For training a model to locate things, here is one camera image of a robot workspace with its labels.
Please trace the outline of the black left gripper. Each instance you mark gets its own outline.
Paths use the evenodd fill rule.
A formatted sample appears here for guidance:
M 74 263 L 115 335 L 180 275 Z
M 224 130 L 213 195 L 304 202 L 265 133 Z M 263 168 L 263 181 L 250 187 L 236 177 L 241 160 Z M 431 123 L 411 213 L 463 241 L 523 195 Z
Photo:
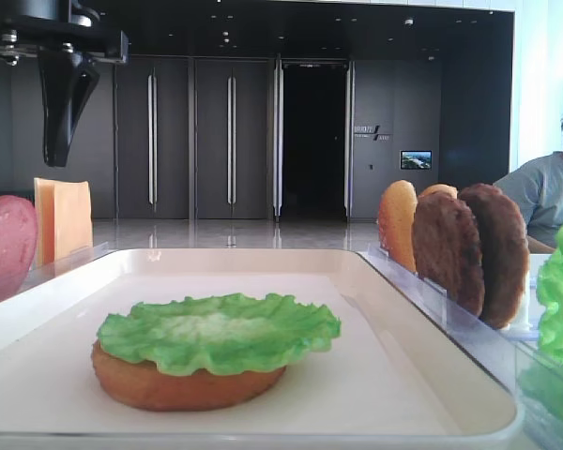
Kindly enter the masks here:
M 14 66 L 38 56 L 47 166 L 67 165 L 78 121 L 99 83 L 92 59 L 125 64 L 128 53 L 126 34 L 79 1 L 0 1 L 0 59 Z

